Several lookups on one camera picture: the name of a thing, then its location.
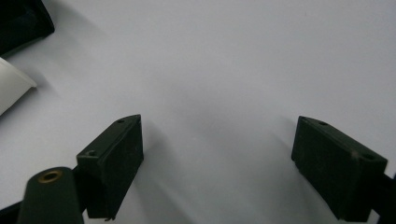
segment black plastic bracket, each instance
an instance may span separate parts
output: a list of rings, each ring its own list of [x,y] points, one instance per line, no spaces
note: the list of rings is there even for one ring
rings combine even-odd
[[[0,1],[0,55],[54,31],[41,0]]]
[[[396,182],[387,160],[330,124],[299,117],[291,158],[338,219],[396,223]]]
[[[74,170],[33,176],[23,201],[0,211],[0,223],[83,223],[85,209],[114,219],[143,159],[140,115],[119,119],[77,155]]]

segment dark green plastic part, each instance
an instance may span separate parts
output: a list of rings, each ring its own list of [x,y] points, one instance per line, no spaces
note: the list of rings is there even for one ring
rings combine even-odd
[[[367,221],[387,160],[333,126],[299,117],[291,158],[334,215]]]
[[[0,0],[0,55],[54,31],[41,0]]]
[[[71,169],[51,168],[34,175],[28,181],[18,218],[18,224],[27,223],[84,223]]]
[[[114,219],[143,161],[140,115],[115,121],[78,153],[77,161],[88,216]]]

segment white surface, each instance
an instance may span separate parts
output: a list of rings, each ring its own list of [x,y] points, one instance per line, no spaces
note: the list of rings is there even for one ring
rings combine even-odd
[[[55,34],[7,56],[38,88],[0,118],[1,207],[137,113],[146,159],[114,223],[338,223],[290,159],[299,115],[396,172],[394,1],[44,3]]]
[[[0,58],[0,115],[35,86],[31,78]]]

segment white plastic piece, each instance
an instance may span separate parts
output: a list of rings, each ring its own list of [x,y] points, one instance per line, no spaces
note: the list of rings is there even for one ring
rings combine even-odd
[[[0,58],[0,115],[36,86],[31,78]]]

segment screw hole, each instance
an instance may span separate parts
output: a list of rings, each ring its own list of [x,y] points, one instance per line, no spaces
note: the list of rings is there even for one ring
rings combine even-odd
[[[40,182],[42,184],[48,184],[50,182],[53,182],[53,181],[61,178],[61,175],[62,175],[62,171],[60,171],[60,170],[49,171],[49,172],[41,175],[38,178],[38,182]]]
[[[370,154],[363,154],[363,158],[369,161],[372,161],[375,157]]]
[[[88,152],[86,153],[86,155],[88,155],[88,156],[95,156],[95,155],[96,155],[96,152],[95,152],[95,150],[90,150],[90,151],[88,151]]]

